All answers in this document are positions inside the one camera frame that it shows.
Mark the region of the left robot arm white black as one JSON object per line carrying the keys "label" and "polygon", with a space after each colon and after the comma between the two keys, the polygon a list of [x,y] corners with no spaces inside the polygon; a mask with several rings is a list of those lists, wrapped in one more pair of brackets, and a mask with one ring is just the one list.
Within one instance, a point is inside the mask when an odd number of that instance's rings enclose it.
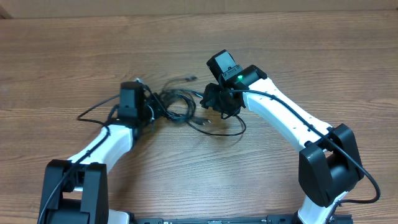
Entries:
{"label": "left robot arm white black", "polygon": [[160,116],[160,103],[140,79],[122,82],[101,131],[79,153],[51,160],[44,172],[38,223],[128,224],[134,214],[109,207],[108,173],[134,148],[146,126]]}

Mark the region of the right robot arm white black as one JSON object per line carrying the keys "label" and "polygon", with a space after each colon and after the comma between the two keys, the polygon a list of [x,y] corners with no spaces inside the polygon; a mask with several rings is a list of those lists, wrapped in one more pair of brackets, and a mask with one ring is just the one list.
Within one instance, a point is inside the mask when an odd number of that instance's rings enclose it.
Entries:
{"label": "right robot arm white black", "polygon": [[277,89],[269,78],[236,84],[220,82],[206,86],[202,107],[225,118],[241,108],[269,122],[298,152],[298,182],[305,194],[293,215],[275,217],[286,223],[352,223],[350,215],[337,215],[346,194],[364,177],[352,130],[345,124],[332,127],[313,117]]}

